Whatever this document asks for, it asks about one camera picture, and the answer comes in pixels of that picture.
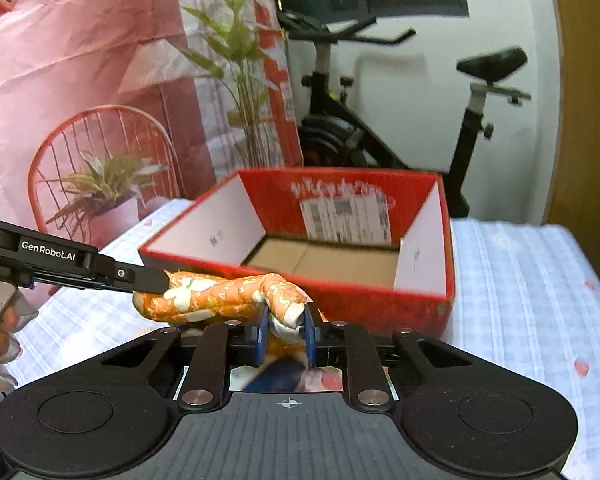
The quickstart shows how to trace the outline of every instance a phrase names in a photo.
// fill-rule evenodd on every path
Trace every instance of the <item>exercise bike seat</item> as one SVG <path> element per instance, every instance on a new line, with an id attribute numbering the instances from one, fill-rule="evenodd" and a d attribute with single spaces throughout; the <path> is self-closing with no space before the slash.
<path id="1" fill-rule="evenodd" d="M 526 61 L 525 51 L 516 46 L 491 54 L 461 59 L 458 61 L 456 68 L 458 72 L 483 79 L 492 84 L 509 77 L 524 66 Z"/>

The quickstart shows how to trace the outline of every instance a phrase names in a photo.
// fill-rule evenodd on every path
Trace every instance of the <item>brown cardboard bottom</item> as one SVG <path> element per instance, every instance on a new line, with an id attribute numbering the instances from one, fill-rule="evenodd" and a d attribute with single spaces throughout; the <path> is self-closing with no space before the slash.
<path id="1" fill-rule="evenodd" d="M 394 288 L 398 247 L 351 246 L 267 236 L 244 265 L 314 280 Z"/>

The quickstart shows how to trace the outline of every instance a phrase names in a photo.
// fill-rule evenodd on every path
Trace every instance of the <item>chair backrest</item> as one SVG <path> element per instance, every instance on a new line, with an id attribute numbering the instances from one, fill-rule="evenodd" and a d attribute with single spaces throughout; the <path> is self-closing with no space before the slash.
<path id="1" fill-rule="evenodd" d="M 29 168 L 29 201 L 40 232 L 99 248 L 111 241 L 92 232 L 98 231 L 101 224 L 82 210 L 53 220 L 75 198 L 72 186 L 61 179 L 90 172 L 81 155 L 84 152 L 93 153 L 100 160 L 121 153 L 150 158 L 152 164 L 167 169 L 155 174 L 152 184 L 142 189 L 144 203 L 180 197 L 180 172 L 173 144 L 155 118 L 123 105 L 89 108 L 60 124 L 44 140 Z"/>

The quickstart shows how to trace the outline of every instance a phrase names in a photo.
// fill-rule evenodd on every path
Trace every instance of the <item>cardboard box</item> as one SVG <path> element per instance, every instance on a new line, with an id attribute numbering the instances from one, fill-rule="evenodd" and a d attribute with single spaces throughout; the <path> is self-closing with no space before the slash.
<path id="1" fill-rule="evenodd" d="M 240 170 L 140 247 L 145 265 L 226 278 L 275 271 L 331 320 L 442 336 L 451 234 L 433 173 Z"/>

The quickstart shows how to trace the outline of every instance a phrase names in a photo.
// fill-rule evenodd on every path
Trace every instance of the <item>wooden door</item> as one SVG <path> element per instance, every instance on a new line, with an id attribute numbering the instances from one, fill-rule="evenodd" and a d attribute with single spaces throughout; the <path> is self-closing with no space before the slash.
<path id="1" fill-rule="evenodd" d="M 569 228 L 600 277 L 600 0 L 555 0 L 562 126 L 546 220 Z"/>

